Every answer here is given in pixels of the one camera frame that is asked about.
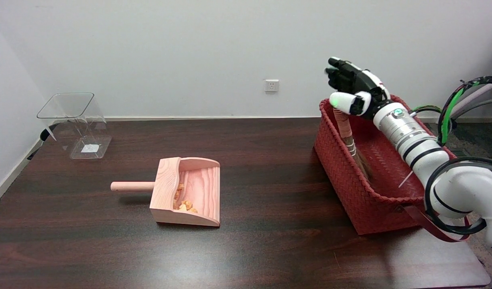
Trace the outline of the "white and black robot right hand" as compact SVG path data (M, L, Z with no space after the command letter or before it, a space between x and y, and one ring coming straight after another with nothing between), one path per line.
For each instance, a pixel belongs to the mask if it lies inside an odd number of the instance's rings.
M391 102L389 91L376 75L347 60L331 57L325 73L328 85L336 90L329 102L340 112L373 120L376 113Z

